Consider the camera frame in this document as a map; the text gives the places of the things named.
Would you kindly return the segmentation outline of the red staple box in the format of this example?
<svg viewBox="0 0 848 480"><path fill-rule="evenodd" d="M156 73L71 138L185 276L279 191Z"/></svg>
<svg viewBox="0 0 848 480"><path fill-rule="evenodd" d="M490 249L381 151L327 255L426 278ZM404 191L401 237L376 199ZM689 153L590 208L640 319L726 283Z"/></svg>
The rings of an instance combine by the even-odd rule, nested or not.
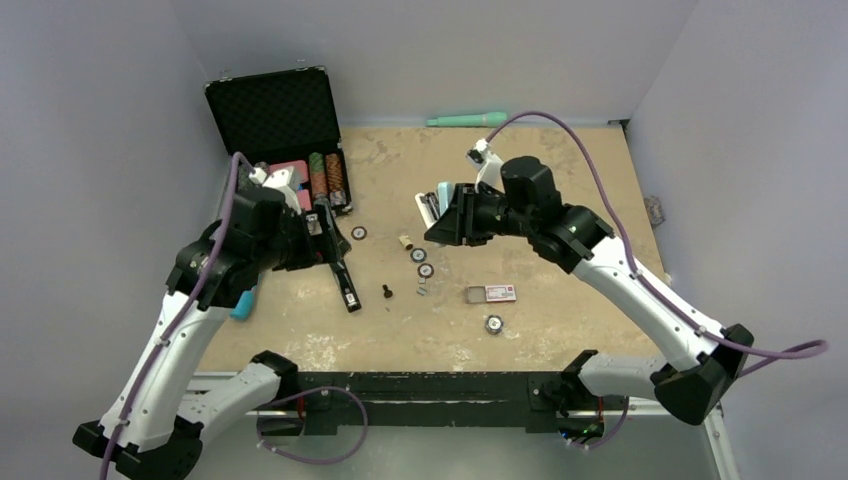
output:
<svg viewBox="0 0 848 480"><path fill-rule="evenodd" d="M514 285L473 285L465 290L468 304L512 303L517 301Z"/></svg>

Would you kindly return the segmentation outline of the black stapler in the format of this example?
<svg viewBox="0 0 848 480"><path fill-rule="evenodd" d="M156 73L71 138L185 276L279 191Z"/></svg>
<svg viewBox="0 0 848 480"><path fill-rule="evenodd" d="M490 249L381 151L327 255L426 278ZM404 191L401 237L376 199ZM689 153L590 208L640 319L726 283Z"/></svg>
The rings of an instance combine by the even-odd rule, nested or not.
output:
<svg viewBox="0 0 848 480"><path fill-rule="evenodd" d="M334 275L347 312L353 313L360 310L362 304L345 262L333 262L329 264L329 267Z"/></svg>

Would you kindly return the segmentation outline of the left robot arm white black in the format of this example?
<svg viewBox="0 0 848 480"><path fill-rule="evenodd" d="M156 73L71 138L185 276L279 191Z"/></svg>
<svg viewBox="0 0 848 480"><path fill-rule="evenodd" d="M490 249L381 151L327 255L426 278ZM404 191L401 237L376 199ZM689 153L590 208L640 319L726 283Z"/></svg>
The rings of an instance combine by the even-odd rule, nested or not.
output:
<svg viewBox="0 0 848 480"><path fill-rule="evenodd" d="M195 404L183 398L211 340L263 273L335 264L349 248L325 200L301 211L297 200L273 188L229 194L220 218L179 251L154 331L126 386L100 419L78 426L74 444L98 457L103 473L183 479L239 417L261 406L292 405L301 391L298 368L269 351Z"/></svg>

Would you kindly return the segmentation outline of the light blue stapler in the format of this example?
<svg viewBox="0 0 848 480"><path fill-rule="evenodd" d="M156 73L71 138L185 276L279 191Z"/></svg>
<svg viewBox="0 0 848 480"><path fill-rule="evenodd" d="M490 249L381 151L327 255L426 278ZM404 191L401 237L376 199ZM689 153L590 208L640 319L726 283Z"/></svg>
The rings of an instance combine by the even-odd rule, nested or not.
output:
<svg viewBox="0 0 848 480"><path fill-rule="evenodd" d="M454 184L440 182L435 191L419 192L414 203L426 228L430 228L447 210L453 196Z"/></svg>

